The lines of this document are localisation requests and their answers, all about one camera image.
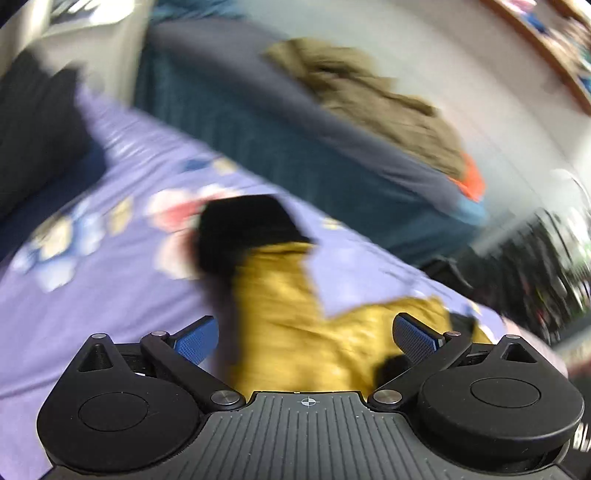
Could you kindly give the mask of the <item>golden satin jacket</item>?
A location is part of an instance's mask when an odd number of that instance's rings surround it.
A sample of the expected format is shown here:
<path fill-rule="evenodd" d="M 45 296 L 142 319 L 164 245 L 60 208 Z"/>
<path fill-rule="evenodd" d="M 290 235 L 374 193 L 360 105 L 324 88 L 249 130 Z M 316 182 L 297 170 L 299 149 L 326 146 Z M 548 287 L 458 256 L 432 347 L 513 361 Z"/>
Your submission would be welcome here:
<path fill-rule="evenodd" d="M 270 195 L 215 199 L 199 213 L 199 269 L 229 288 L 235 350 L 229 382 L 256 391 L 359 391 L 369 396 L 410 365 L 394 343 L 393 321 L 407 313 L 439 334 L 489 338 L 473 317 L 450 313 L 436 297 L 401 297 L 332 317 L 322 313 L 304 267 L 314 243 Z"/>

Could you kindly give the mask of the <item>black and navy folded clothes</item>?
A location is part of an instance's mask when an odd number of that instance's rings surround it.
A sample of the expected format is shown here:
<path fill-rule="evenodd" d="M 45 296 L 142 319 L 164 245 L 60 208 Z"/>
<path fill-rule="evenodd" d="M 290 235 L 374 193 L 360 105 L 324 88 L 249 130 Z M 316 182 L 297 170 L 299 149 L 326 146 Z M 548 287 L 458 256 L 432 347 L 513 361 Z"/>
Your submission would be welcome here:
<path fill-rule="evenodd" d="M 1 257 L 106 172 L 78 109 L 78 72 L 47 72 L 22 51 L 1 78 Z"/>

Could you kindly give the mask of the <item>purple floral bed sheet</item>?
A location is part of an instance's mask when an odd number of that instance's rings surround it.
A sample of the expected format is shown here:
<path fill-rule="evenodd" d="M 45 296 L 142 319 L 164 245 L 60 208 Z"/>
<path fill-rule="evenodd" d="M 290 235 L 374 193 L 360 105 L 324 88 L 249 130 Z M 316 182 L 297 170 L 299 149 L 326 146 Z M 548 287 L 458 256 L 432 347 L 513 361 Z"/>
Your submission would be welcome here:
<path fill-rule="evenodd" d="M 107 172 L 1 265 L 3 478 L 567 477 L 582 397 L 497 314 L 204 144 L 85 93 L 78 103 Z M 402 409 L 370 407 L 381 385 L 369 396 L 243 395 L 228 377 L 235 306 L 194 246 L 207 202 L 252 195 L 279 200 L 314 243 L 304 267 L 325 317 L 436 297 L 475 318 L 489 343 L 472 341 Z M 219 339 L 200 367 L 242 394 L 242 408 L 200 410 L 140 350 L 152 331 L 174 334 L 204 316 Z"/>

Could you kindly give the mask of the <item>orange towel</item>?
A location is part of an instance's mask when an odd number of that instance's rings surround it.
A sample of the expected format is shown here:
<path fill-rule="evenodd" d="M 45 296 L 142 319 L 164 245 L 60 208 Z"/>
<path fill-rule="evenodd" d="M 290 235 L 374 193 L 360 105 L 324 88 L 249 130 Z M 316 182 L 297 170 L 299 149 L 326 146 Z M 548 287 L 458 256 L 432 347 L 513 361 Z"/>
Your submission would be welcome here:
<path fill-rule="evenodd" d="M 459 188 L 460 192 L 474 202 L 481 202 L 486 192 L 485 180 L 474 159 L 464 153 L 465 175 L 462 180 L 450 177 L 450 180 Z"/>

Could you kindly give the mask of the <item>black folded t-shirt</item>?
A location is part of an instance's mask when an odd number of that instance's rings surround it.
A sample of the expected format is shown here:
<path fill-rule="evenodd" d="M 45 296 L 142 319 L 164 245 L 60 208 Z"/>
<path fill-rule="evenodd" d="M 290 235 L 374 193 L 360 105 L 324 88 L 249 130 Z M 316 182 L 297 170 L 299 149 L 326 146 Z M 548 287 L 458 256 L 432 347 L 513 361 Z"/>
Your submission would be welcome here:
<path fill-rule="evenodd" d="M 578 424 L 562 465 L 576 479 L 586 480 L 590 478 L 591 449 L 589 416 L 585 415 Z"/>

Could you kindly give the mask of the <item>olive brown crumpled blanket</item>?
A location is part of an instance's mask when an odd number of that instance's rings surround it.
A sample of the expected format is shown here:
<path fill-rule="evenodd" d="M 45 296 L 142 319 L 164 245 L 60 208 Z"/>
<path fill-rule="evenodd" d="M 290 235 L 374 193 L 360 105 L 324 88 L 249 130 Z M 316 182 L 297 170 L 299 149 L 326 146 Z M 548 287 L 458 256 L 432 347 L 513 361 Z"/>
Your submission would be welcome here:
<path fill-rule="evenodd" d="M 264 56 L 297 80 L 325 110 L 396 145 L 448 177 L 462 181 L 467 164 L 456 130 L 438 108 L 394 91 L 374 59 L 360 49 L 310 37 L 270 45 Z"/>

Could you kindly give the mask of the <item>teal massage bed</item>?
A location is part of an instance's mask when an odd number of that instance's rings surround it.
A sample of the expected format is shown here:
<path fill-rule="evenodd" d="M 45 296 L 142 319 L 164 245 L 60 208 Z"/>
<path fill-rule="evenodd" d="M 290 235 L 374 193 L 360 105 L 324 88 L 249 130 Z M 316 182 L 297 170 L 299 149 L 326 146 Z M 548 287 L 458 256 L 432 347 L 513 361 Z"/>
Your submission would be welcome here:
<path fill-rule="evenodd" d="M 413 265 L 467 247 L 486 220 L 444 174 L 322 110 L 264 58 L 276 33 L 228 18 L 147 29 L 137 108 L 204 141 Z"/>

